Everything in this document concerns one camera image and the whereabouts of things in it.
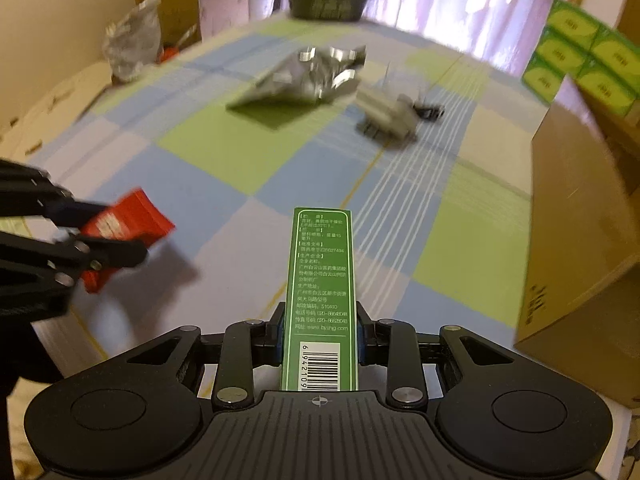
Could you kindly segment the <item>red snack packet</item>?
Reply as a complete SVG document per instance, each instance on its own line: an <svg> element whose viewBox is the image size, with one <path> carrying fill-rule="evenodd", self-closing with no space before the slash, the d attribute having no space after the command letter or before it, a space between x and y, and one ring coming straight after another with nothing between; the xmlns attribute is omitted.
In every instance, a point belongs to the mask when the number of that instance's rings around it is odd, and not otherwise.
<svg viewBox="0 0 640 480"><path fill-rule="evenodd" d="M156 208L142 188L134 188L90 220L80 232L104 240L140 242L149 249L174 229L175 225Z"/></svg>

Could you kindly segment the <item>silver foil bag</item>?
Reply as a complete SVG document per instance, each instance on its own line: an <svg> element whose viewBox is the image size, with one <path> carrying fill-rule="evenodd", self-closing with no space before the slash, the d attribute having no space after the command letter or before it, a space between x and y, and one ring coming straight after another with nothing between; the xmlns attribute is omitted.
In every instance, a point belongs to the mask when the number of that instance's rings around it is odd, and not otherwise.
<svg viewBox="0 0 640 480"><path fill-rule="evenodd" d="M229 110L255 103L316 105L354 90L367 58L365 47L347 50L306 47L288 55L243 94Z"/></svg>

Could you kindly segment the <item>white square night light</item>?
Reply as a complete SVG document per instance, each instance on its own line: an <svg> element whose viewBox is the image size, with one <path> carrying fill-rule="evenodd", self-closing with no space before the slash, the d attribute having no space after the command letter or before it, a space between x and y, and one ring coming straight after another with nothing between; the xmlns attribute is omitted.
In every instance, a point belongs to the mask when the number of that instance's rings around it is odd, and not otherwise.
<svg viewBox="0 0 640 480"><path fill-rule="evenodd" d="M360 84L355 105L363 112L360 127L363 131L385 133L398 140L406 140L416 134L420 118L406 101L392 98L385 91Z"/></svg>

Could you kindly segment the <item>checked tablecloth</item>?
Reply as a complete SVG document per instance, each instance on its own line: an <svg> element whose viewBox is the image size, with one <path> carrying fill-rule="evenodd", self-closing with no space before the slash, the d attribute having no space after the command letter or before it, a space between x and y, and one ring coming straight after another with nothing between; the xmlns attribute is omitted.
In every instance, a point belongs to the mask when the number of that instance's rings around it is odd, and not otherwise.
<svg viewBox="0 0 640 480"><path fill-rule="evenodd" d="M316 105L227 104L306 47L367 58ZM388 64L428 81L416 134L363 131L360 84ZM546 109L520 82L433 41L360 22L270 18L175 58L27 163L75 200L142 188L175 229L134 268L88 270L65 314L33 322L62 379L25 430L49 479L612 479L630 413L518 353L530 144ZM425 408L285 391L216 408L226 329L285 304L294 210L352 214L356 302L418 335Z"/></svg>

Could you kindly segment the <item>crumpled clear plastic bag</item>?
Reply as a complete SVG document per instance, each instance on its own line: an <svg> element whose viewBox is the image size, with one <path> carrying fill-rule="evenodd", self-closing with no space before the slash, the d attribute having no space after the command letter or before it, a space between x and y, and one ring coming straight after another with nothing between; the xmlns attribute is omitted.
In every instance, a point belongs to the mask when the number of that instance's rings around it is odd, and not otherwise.
<svg viewBox="0 0 640 480"><path fill-rule="evenodd" d="M112 76L120 82L137 79L160 56L160 0L143 0L118 23L107 27L102 52Z"/></svg>

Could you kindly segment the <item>green white carton box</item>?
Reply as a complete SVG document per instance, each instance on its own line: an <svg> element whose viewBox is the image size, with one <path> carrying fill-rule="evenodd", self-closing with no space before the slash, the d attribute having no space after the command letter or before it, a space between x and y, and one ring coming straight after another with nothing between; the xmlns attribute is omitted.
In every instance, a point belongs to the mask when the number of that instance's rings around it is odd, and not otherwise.
<svg viewBox="0 0 640 480"><path fill-rule="evenodd" d="M358 388L357 303L352 214L294 210L283 320L281 388Z"/></svg>

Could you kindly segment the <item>clear plastic packaging tray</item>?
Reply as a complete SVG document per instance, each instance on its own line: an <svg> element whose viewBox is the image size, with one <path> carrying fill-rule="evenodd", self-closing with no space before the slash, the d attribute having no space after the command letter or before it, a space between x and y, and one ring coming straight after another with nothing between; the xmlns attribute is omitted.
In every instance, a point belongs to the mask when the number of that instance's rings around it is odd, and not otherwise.
<svg viewBox="0 0 640 480"><path fill-rule="evenodd" d="M386 67L382 88L393 98L416 104L423 101L428 81L412 68L390 63Z"/></svg>

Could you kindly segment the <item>pink paper card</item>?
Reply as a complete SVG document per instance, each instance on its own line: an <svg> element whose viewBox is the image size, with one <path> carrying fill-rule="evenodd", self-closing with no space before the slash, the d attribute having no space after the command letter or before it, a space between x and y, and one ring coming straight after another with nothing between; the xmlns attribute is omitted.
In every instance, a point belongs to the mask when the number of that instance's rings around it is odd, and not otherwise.
<svg viewBox="0 0 640 480"><path fill-rule="evenodd" d="M198 10L203 40L250 20L248 0L198 0Z"/></svg>

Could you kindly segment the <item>green tissue pack stack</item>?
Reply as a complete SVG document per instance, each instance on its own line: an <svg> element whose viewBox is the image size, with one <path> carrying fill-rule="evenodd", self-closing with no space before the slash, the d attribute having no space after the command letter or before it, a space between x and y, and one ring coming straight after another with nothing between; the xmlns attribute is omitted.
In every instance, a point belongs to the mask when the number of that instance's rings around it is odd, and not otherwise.
<svg viewBox="0 0 640 480"><path fill-rule="evenodd" d="M626 117L639 101L639 47L579 6L553 0L522 81L551 103L566 77Z"/></svg>

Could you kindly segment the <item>pink curtain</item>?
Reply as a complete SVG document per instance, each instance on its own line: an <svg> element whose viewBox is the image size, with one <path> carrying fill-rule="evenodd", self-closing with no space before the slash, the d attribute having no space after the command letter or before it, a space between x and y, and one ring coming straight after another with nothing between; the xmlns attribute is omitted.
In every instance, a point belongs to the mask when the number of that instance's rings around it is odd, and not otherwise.
<svg viewBox="0 0 640 480"><path fill-rule="evenodd" d="M553 0L369 0L370 20L521 76Z"/></svg>

